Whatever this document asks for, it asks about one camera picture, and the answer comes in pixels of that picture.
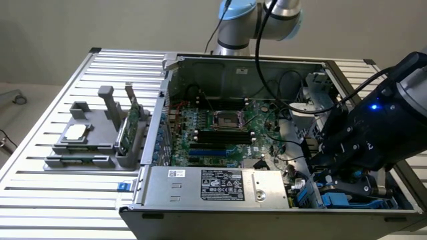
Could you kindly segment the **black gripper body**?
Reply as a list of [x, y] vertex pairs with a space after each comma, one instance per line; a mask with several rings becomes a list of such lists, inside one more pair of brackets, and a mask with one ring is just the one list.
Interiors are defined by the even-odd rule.
[[378, 171], [427, 149], [427, 117], [407, 103], [398, 84], [379, 85], [351, 111], [334, 109], [322, 132], [313, 168], [338, 174], [351, 168]]

